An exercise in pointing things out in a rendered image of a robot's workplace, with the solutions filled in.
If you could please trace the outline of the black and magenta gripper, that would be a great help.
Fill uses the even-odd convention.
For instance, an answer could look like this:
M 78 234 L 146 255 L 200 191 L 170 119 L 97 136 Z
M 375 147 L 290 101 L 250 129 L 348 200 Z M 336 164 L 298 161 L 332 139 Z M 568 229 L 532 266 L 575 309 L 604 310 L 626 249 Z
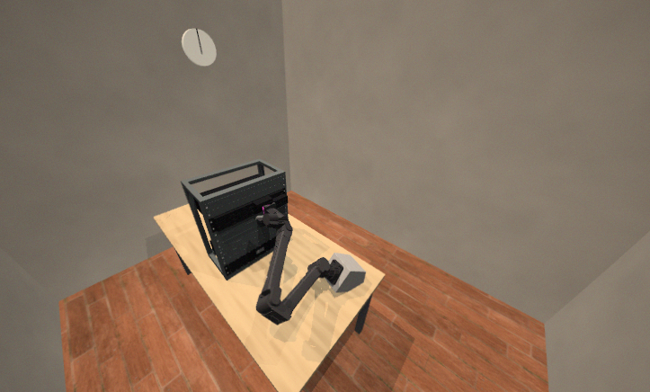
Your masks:
M 276 211 L 276 213 L 279 212 L 279 211 L 276 209 L 276 203 L 275 203 L 275 202 L 273 202 L 271 205 L 264 205 L 262 208 L 263 208 L 263 214 L 265 214 L 265 213 L 266 213 L 266 210 L 267 210 L 267 209 L 270 209 L 270 208 L 274 209 L 274 210 Z M 276 213 L 275 213 L 275 214 L 276 214 Z

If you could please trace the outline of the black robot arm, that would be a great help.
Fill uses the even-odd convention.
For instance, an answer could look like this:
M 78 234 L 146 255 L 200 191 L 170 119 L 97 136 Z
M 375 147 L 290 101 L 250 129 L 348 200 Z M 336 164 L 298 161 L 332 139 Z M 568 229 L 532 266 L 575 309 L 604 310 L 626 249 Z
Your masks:
M 256 223 L 259 227 L 264 227 L 265 225 L 266 227 L 273 227 L 276 228 L 277 233 L 270 267 L 255 308 L 262 316 L 272 321 L 275 325 L 279 325 L 292 318 L 291 314 L 293 310 L 318 278 L 327 278 L 335 285 L 343 271 L 343 266 L 336 260 L 332 260 L 330 264 L 326 258 L 319 258 L 307 267 L 306 275 L 288 296 L 281 301 L 282 288 L 280 288 L 280 279 L 293 228 L 290 222 L 287 221 L 286 216 L 280 212 L 275 213 L 276 211 L 270 208 L 266 210 L 263 216 L 257 216 L 256 218 Z

